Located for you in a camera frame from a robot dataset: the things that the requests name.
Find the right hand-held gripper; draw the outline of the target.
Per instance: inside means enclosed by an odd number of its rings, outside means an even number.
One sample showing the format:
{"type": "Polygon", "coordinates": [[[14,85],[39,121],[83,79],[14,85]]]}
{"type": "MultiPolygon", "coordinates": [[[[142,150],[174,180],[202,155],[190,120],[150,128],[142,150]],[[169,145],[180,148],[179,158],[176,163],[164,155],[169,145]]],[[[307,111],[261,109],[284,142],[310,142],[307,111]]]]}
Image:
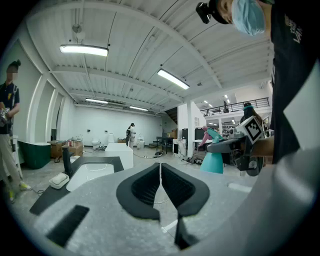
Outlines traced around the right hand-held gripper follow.
{"type": "Polygon", "coordinates": [[[264,135],[261,125],[254,116],[244,120],[234,128],[233,139],[211,143],[206,147],[208,153],[232,153],[235,166],[249,176],[257,176],[264,164],[264,158],[252,156],[254,144],[264,135]]]}

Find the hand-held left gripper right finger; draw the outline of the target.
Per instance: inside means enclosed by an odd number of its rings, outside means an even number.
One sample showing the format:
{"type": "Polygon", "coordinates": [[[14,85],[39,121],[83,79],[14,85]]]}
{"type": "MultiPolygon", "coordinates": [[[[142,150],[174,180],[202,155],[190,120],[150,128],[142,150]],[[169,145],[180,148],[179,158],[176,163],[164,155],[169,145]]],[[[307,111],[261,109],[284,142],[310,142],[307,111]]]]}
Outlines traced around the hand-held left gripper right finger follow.
{"type": "Polygon", "coordinates": [[[161,165],[161,184],[179,217],[197,215],[210,196],[206,183],[167,163],[161,165]]]}

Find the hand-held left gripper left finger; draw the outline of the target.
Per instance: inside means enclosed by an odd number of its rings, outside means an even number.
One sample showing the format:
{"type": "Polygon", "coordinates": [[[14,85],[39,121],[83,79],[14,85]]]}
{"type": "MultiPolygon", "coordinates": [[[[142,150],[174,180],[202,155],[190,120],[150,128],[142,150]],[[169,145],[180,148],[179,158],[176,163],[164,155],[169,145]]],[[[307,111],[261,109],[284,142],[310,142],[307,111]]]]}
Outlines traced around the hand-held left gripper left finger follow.
{"type": "Polygon", "coordinates": [[[116,189],[116,198],[132,217],[142,220],[160,220],[160,212],[154,208],[155,196],[160,186],[160,164],[126,178],[116,189]]]}

